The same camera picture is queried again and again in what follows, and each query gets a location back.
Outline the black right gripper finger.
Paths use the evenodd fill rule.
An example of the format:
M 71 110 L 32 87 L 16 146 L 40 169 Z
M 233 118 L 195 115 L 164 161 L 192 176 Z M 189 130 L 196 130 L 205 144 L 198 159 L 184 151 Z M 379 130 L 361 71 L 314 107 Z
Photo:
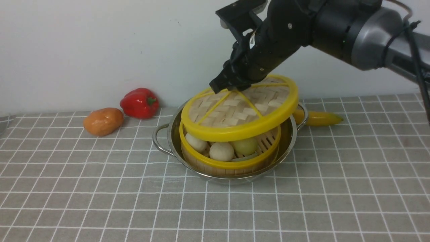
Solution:
M 215 94 L 224 89 L 230 91 L 235 89 L 234 80 L 235 75 L 232 70 L 223 69 L 212 81 L 210 81 L 209 86 Z
M 243 91 L 259 82 L 259 78 L 250 78 L 247 76 L 232 76 L 230 77 L 230 91 Z

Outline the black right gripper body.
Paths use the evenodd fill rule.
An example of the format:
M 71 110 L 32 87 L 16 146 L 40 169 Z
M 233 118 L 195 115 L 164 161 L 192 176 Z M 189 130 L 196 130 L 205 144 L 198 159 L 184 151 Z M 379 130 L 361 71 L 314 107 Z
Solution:
M 301 46 L 310 44 L 315 15 L 315 0 L 268 0 L 258 14 L 259 26 L 229 29 L 235 43 L 223 69 L 262 81 Z

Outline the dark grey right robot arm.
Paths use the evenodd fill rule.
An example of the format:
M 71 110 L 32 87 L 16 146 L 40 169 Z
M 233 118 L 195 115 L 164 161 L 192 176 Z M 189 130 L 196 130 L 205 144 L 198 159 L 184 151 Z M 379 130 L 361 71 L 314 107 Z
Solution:
M 359 70 L 390 69 L 429 91 L 429 36 L 381 0 L 238 0 L 216 15 L 235 43 L 210 82 L 215 93 L 263 81 L 302 46 Z

